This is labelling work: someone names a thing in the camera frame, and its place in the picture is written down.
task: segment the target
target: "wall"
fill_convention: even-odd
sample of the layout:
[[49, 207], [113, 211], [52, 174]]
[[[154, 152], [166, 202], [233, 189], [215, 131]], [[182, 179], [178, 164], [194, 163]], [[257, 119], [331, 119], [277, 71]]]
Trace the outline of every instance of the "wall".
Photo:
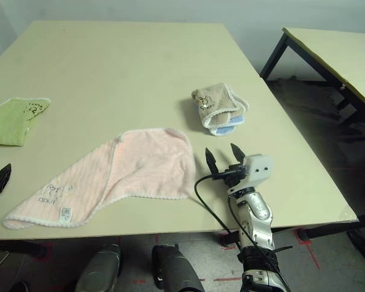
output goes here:
[[[34, 20], [223, 23], [259, 71], [281, 28], [365, 32], [365, 0], [0, 0], [0, 55]], [[271, 78], [317, 74], [287, 49]]]

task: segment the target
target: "black cable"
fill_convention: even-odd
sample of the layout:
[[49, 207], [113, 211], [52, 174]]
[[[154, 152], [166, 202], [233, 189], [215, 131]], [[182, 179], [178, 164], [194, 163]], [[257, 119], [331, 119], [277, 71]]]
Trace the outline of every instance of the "black cable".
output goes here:
[[272, 263], [272, 261], [270, 261], [270, 259], [261, 251], [261, 249], [259, 248], [259, 246], [256, 244], [256, 242], [251, 238], [251, 236], [248, 234], [248, 232], [246, 231], [246, 229], [242, 226], [242, 224], [239, 222], [237, 216], [235, 216], [234, 211], [232, 210], [231, 207], [231, 197], [232, 194], [228, 196], [227, 198], [227, 203], [229, 205], [229, 209], [231, 212], [231, 215], [233, 216], [235, 222], [237, 222], [237, 224], [239, 225], [239, 228], [243, 231], [243, 233], [245, 233], [245, 235], [247, 236], [247, 238], [251, 241], [251, 243], [254, 245], [254, 247], [258, 250], [258, 252], [261, 254], [261, 256], [271, 265], [271, 267], [273, 268], [273, 270], [279, 275], [281, 282], [284, 284], [285, 289], [287, 289], [288, 292], [291, 292], [290, 287], [288, 286], [287, 282], [285, 281], [283, 275], [281, 275], [280, 270], [275, 266], [274, 263]]
[[[215, 212], [206, 204], [206, 202], [204, 202], [204, 200], [199, 196], [199, 193], [197, 192], [197, 185], [204, 181], [205, 179], [208, 179], [208, 178], [212, 178], [212, 175], [206, 175], [202, 178], [200, 178], [196, 183], [195, 183], [195, 193], [196, 193], [196, 196], [198, 197], [198, 199], [201, 201], [201, 204], [204, 205], [204, 207], [207, 209], [207, 211], [219, 222], [219, 224], [221, 225], [221, 227], [223, 227], [224, 230], [227, 231], [228, 234], [231, 233], [230, 229], [224, 224], [224, 222], [215, 214]], [[240, 250], [241, 249], [241, 246], [239, 243], [235, 243], [237, 246], [238, 246], [238, 249]]]
[[282, 248], [276, 248], [276, 249], [273, 249], [271, 252], [277, 254], [278, 252], [281, 252], [281, 251], [286, 251], [287, 249], [290, 249], [292, 248], [293, 246], [283, 246]]

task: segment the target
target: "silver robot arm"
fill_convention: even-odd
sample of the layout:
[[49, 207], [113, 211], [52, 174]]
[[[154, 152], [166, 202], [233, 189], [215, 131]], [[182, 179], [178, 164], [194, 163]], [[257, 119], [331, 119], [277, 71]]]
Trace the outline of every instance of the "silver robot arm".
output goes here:
[[241, 253], [238, 257], [243, 263], [244, 291], [286, 292], [287, 284], [280, 275], [274, 252], [273, 213], [256, 191], [256, 187], [271, 176], [273, 160], [267, 155], [245, 156], [234, 144], [231, 147], [239, 164], [230, 165], [223, 173], [218, 172], [215, 158], [208, 149], [206, 158], [213, 179], [223, 179], [229, 187], [229, 200], [234, 197], [238, 206], [239, 220], [235, 219], [240, 225]]

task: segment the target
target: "beige table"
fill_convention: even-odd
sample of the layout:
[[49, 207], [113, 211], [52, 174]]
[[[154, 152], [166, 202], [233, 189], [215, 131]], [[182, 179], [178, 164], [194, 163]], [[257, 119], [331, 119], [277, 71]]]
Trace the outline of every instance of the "beige table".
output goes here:
[[290, 46], [358, 110], [346, 123], [365, 121], [365, 33], [283, 28], [283, 37], [260, 76], [267, 79], [284, 50]]
[[[251, 105], [246, 123], [215, 137], [202, 129], [190, 93], [225, 82]], [[192, 195], [182, 201], [129, 198], [79, 228], [19, 231], [1, 220], [67, 166], [119, 133], [173, 127], [190, 138], [197, 178], [209, 173], [209, 147], [220, 169], [234, 163], [233, 142], [248, 155], [273, 156], [259, 186], [274, 227], [352, 221], [355, 214], [301, 134], [222, 24], [34, 22], [0, 57], [0, 103], [47, 97], [24, 147], [0, 146], [12, 174], [0, 194], [0, 238], [56, 238], [221, 229]], [[222, 182], [199, 186], [231, 228]]]

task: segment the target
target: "floor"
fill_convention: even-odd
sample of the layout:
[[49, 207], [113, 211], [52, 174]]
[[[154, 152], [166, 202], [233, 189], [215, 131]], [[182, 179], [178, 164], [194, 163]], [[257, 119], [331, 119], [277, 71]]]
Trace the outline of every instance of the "floor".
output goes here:
[[[338, 123], [352, 109], [339, 113], [333, 103], [340, 96], [332, 88], [297, 80], [271, 82], [269, 87], [358, 214], [365, 213], [365, 142], [341, 142], [338, 137], [365, 133], [365, 124], [340, 129]], [[179, 244], [206, 291], [239, 291], [242, 265], [237, 248], [222, 247], [219, 233], [150, 234], [121, 237], [69, 238], [36, 241], [49, 248], [35, 260], [10, 254], [0, 266], [0, 292], [19, 280], [31, 291], [69, 291], [92, 255], [103, 245], [118, 243], [123, 268], [116, 291], [159, 291], [151, 275], [151, 249], [156, 244]], [[301, 243], [288, 229], [274, 234], [276, 247], [293, 248], [277, 254], [279, 266], [292, 291], [364, 291], [365, 260], [345, 233]]]

